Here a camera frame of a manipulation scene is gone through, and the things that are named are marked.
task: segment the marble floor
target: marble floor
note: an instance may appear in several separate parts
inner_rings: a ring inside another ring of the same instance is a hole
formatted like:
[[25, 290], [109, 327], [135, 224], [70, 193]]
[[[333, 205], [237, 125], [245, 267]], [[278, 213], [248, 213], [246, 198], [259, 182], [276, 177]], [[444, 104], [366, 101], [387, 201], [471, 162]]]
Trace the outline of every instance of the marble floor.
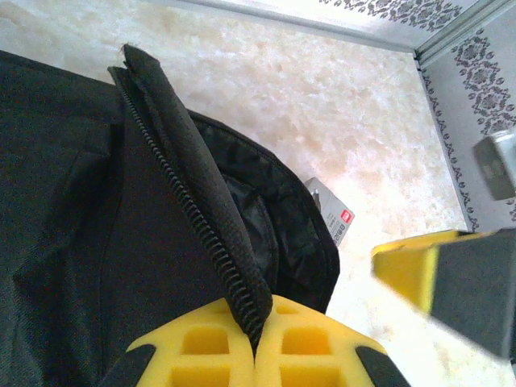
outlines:
[[111, 82], [129, 42], [187, 107], [316, 176], [356, 214], [328, 314], [381, 341], [413, 386], [514, 385], [507, 364], [370, 275], [379, 243], [464, 228], [412, 56], [137, 0], [0, 0], [0, 49]]

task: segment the yellow plastic part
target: yellow plastic part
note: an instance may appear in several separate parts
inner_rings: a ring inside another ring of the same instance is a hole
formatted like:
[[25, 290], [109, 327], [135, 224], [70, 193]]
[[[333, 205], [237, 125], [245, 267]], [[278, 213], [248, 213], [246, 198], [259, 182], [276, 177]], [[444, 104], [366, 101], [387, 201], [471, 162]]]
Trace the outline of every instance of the yellow plastic part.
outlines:
[[372, 271], [423, 313], [430, 314], [439, 245], [491, 234], [461, 235], [460, 231], [441, 231], [382, 244], [372, 250]]
[[459, 235], [459, 231], [450, 230], [415, 236], [413, 238], [395, 240], [394, 242], [376, 246], [372, 250], [371, 256], [375, 256], [379, 252], [390, 252], [392, 250], [398, 250], [401, 248], [425, 248], [437, 243], [453, 242], [459, 238]]
[[372, 270], [376, 277], [429, 314], [438, 258], [438, 246], [379, 252], [373, 257]]
[[324, 314], [273, 296], [253, 361], [248, 337], [224, 299], [137, 339], [156, 352], [138, 387], [373, 387], [355, 348], [376, 341]]

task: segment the black nylon fabric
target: black nylon fabric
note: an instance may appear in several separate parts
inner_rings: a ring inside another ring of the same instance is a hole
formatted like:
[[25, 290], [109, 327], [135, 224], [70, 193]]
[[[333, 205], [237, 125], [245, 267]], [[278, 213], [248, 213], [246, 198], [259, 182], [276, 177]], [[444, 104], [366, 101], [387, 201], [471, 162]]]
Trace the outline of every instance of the black nylon fabric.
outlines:
[[[96, 385], [134, 339], [222, 290], [115, 87], [0, 52], [0, 109], [0, 385]], [[301, 182], [190, 115], [268, 285], [325, 310], [338, 256]]]
[[[227, 261], [221, 268], [214, 261], [214, 268], [220, 272], [219, 280], [233, 316], [249, 335], [254, 349], [272, 309], [273, 298], [256, 265], [248, 233], [235, 203], [188, 111], [161, 70], [160, 62], [128, 44], [123, 51], [130, 78], [144, 94], [153, 127], [159, 134], [157, 137], [168, 145], [163, 149], [168, 153], [167, 160], [171, 163], [177, 159], [175, 169], [181, 173], [183, 184], [189, 187], [189, 195], [194, 197], [200, 213], [227, 250]], [[228, 280], [235, 276], [239, 277], [237, 282]], [[245, 304], [239, 302], [245, 298]]]
[[[249, 202], [259, 203], [255, 209], [267, 208], [273, 231], [260, 220], [260, 210], [240, 214], [249, 234], [260, 237], [256, 245], [269, 246], [270, 256], [278, 249], [277, 269], [273, 258], [265, 260], [267, 266], [256, 258], [266, 278], [276, 273], [277, 285], [269, 283], [272, 292], [326, 312], [339, 276], [339, 252], [308, 189], [267, 149], [222, 123], [190, 114], [223, 176], [231, 177], [227, 183], [231, 192], [238, 192], [239, 209]], [[252, 224], [262, 232], [250, 230]]]

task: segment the black plastic part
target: black plastic part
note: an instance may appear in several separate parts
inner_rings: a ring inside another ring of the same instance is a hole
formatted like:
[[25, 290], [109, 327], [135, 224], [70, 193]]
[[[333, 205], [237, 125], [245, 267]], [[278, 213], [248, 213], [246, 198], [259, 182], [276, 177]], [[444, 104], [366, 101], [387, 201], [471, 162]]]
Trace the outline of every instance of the black plastic part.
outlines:
[[136, 387], [154, 352], [156, 347], [151, 344], [125, 352], [98, 387]]
[[355, 351], [375, 387], [410, 387], [387, 355], [370, 347], [357, 347]]
[[509, 358], [516, 293], [516, 229], [443, 244], [431, 315]]
[[457, 231], [457, 236], [467, 236], [467, 235], [471, 235], [471, 234], [475, 234], [475, 233], [469, 232], [469, 231]]

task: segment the zipper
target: zipper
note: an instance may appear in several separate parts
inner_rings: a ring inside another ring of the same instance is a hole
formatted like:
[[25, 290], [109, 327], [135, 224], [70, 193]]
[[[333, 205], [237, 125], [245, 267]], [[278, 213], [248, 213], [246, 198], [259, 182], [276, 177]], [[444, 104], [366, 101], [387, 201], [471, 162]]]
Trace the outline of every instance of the zipper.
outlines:
[[154, 155], [160, 171], [164, 174], [174, 197], [179, 202], [183, 214], [189, 220], [196, 236], [200, 239], [202, 246], [211, 258], [217, 276], [226, 290], [226, 299], [231, 313], [243, 332], [248, 336], [253, 354], [255, 355], [264, 328], [264, 322], [260, 320], [256, 303], [253, 301], [248, 287], [243, 282], [237, 266], [229, 256], [220, 238], [213, 231], [189, 194], [187, 187], [182, 183], [149, 133], [145, 122], [142, 120], [135, 103], [124, 85], [124, 80], [118, 74], [120, 70], [109, 68], [109, 71], [122, 95], [123, 101], [131, 112], [132, 118], [135, 120], [146, 144]]

